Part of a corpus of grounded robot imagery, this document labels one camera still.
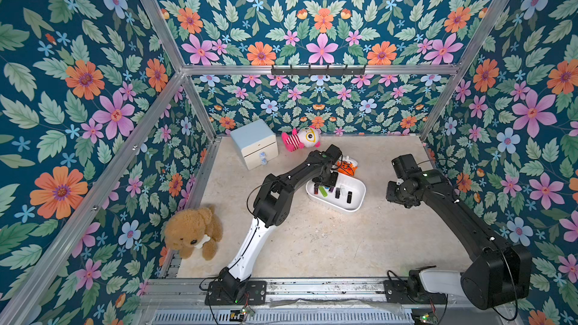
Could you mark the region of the white plastic storage box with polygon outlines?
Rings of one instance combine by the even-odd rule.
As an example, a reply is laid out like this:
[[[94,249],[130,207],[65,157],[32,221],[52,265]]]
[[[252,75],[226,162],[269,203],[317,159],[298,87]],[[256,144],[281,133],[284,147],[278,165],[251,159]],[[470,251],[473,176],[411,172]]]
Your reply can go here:
[[[317,203],[344,214],[358,211],[367,193],[364,182],[342,173],[337,173],[337,183],[334,187],[316,186],[313,181],[306,183],[306,193]]]

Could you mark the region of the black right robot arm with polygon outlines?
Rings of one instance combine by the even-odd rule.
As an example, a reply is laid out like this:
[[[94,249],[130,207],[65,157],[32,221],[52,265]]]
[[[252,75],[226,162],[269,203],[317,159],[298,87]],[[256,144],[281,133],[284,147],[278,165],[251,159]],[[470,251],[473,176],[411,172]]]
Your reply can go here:
[[[424,267],[409,273],[409,293],[464,297],[480,310],[525,299],[530,292],[532,256],[524,245],[500,237],[455,195],[436,169],[423,170],[411,154],[392,160],[397,176],[386,199],[410,209],[426,204],[465,248],[471,265],[463,272]]]

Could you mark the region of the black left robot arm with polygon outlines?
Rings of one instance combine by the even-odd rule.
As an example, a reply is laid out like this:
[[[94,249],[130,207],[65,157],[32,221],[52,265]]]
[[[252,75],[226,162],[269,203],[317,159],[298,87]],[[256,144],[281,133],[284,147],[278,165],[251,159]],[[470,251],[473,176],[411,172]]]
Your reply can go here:
[[[322,187],[334,187],[339,173],[334,166],[342,159],[343,152],[334,144],[326,150],[314,150],[292,170],[282,174],[269,174],[262,185],[256,187],[251,227],[231,263],[219,273],[216,284],[234,302],[238,302],[251,278],[255,262],[270,234],[288,218],[294,194],[308,181]]]

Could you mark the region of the orange tiger plush pouch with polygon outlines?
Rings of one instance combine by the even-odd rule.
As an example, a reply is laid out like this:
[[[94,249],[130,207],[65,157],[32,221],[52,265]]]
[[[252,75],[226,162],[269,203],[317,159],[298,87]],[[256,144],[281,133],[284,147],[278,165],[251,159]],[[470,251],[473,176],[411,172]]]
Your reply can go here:
[[[358,161],[350,156],[345,156],[337,162],[336,166],[339,173],[354,177],[358,169]]]

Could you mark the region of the white pink fish plush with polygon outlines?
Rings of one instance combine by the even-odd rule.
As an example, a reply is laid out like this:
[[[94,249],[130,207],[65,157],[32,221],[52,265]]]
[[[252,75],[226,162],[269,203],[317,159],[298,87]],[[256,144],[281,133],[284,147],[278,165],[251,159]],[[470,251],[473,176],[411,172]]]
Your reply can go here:
[[[291,133],[281,134],[281,139],[287,151],[320,147],[322,131],[313,127],[293,129]]]

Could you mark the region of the light blue mini drawer cabinet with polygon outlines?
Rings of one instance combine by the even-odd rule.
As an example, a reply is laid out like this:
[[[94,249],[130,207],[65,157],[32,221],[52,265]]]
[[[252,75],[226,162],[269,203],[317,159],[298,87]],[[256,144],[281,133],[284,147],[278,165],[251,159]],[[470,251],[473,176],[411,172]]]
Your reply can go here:
[[[247,170],[265,166],[278,156],[277,137],[264,120],[241,126],[230,136]]]

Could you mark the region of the brown teddy bear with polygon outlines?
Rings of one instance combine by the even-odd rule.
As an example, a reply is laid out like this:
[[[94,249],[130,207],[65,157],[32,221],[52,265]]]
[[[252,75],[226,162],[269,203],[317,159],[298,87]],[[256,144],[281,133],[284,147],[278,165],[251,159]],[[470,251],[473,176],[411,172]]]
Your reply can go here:
[[[223,225],[215,213],[215,207],[184,209],[173,215],[166,224],[165,244],[176,251],[182,259],[188,259],[195,250],[204,260],[212,260],[223,239]]]

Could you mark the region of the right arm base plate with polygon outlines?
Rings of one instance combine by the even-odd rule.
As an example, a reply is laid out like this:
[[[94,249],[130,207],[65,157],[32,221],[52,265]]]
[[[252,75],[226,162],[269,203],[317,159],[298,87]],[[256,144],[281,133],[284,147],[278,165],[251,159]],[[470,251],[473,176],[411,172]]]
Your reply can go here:
[[[388,302],[402,305],[445,305],[446,296],[440,293],[427,293],[413,289],[403,279],[385,279],[384,294]]]

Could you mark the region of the black hook rail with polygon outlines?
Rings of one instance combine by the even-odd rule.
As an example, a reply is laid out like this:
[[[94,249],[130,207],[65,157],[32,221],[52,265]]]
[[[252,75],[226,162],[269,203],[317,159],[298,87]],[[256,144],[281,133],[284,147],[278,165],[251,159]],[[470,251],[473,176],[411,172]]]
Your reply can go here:
[[[347,75],[364,75],[366,66],[272,66],[270,68],[272,75],[287,75],[308,77],[314,75],[342,77]]]

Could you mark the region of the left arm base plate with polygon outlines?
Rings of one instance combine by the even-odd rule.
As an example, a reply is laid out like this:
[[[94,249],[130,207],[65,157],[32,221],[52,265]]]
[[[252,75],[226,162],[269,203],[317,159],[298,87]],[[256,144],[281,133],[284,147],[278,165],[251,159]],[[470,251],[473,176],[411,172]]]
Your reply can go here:
[[[263,305],[266,302],[266,281],[244,281],[240,287],[230,287],[222,281],[212,281],[206,292],[205,305]]]

